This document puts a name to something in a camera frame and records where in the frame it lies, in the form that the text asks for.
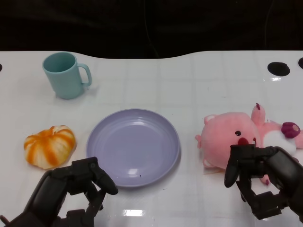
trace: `table surface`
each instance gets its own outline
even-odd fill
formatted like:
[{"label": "table surface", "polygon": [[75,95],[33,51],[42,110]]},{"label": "table surface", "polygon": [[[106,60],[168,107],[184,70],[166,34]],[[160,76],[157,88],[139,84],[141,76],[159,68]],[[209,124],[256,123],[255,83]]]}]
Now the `table surface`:
[{"label": "table surface", "polygon": [[[246,112],[256,102],[267,118],[303,127],[301,104],[303,52],[197,52],[170,59],[110,60],[75,53],[89,66],[93,83],[73,99],[56,98],[42,70],[53,52],[0,52],[0,214],[12,220],[20,214],[45,172],[24,159],[24,139],[53,125],[68,125],[77,139],[70,160],[85,158],[93,127],[107,115],[127,108],[155,111],[176,128],[181,159],[166,177],[137,189],[106,196],[96,227],[297,227],[290,209],[256,220],[242,202],[237,186],[225,188],[223,173],[204,170],[195,135],[204,117],[229,111]],[[276,77],[267,70],[273,61],[286,63],[290,74]],[[82,69],[81,76],[87,80]],[[296,157],[303,161],[303,152]],[[257,192],[277,190],[253,181]],[[60,211],[85,209],[83,194],[67,196]]]}]

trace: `purple plate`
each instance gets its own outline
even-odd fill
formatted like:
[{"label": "purple plate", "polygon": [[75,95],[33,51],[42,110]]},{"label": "purple plate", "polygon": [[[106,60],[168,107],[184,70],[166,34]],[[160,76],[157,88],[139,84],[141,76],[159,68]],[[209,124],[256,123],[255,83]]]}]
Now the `purple plate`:
[{"label": "purple plate", "polygon": [[161,115],[140,109],[116,112],[96,125],[86,156],[98,158],[100,168],[117,186],[138,187],[163,177],[180,153],[178,134]]}]

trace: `black background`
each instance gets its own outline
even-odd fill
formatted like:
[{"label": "black background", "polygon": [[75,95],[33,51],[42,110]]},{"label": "black background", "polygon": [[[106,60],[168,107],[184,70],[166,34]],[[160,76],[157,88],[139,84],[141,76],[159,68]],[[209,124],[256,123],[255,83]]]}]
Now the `black background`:
[{"label": "black background", "polygon": [[145,1],[1,0],[0,51],[168,58],[199,51],[303,49],[302,0],[274,0],[266,46],[272,0]]}]

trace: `mug handle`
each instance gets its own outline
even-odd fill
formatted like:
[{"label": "mug handle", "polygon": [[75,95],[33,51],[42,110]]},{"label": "mug handle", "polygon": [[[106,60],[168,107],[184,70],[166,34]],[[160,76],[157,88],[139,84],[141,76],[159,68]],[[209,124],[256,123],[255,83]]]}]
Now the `mug handle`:
[{"label": "mug handle", "polygon": [[88,87],[91,85],[91,74],[90,74],[90,70],[89,67],[86,64],[82,64],[82,63],[78,63],[77,65],[78,67],[84,68],[86,73],[87,73],[87,77],[89,78],[89,82],[88,83],[82,83],[83,86]]}]

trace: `mug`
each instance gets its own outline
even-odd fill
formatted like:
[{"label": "mug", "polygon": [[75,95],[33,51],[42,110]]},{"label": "mug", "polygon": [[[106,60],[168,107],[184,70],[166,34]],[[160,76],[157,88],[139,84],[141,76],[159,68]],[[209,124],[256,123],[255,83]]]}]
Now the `mug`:
[{"label": "mug", "polygon": [[[54,53],[43,61],[42,67],[54,92],[60,98],[76,98],[84,92],[85,87],[91,85],[88,66],[77,63],[77,58],[71,53]],[[85,69],[89,78],[88,83],[82,82],[79,67]]]}]

